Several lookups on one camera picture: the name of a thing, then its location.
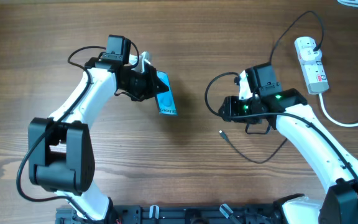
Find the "Galaxy smartphone with teal screen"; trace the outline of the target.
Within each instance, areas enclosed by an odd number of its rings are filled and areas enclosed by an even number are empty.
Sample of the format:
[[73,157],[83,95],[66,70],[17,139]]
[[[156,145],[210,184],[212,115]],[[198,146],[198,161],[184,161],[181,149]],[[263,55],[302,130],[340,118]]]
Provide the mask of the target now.
[[157,94],[157,106],[160,114],[177,115],[177,109],[173,99],[173,93],[168,79],[168,75],[164,72],[157,71],[159,79],[168,86],[168,91]]

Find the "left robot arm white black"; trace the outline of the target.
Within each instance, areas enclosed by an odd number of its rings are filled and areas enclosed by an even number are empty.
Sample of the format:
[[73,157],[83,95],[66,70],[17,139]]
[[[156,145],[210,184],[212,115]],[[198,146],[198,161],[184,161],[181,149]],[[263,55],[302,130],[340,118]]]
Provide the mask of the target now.
[[127,61],[91,58],[81,82],[66,102],[48,118],[34,118],[28,128],[29,180],[53,199],[65,199],[72,213],[58,213],[57,223],[119,223],[110,197],[94,182],[95,159],[90,128],[104,104],[114,96],[133,101],[155,98],[160,114],[177,113],[165,72],[158,71],[144,52]]

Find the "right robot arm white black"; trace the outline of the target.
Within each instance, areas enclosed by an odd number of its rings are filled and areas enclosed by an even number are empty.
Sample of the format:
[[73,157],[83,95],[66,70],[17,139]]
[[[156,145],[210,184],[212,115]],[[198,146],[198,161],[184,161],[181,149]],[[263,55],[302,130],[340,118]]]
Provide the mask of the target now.
[[284,200],[278,207],[284,223],[358,223],[358,160],[319,122],[296,89],[247,100],[228,96],[218,115],[225,121],[247,124],[266,119],[318,176],[324,201],[303,194]]

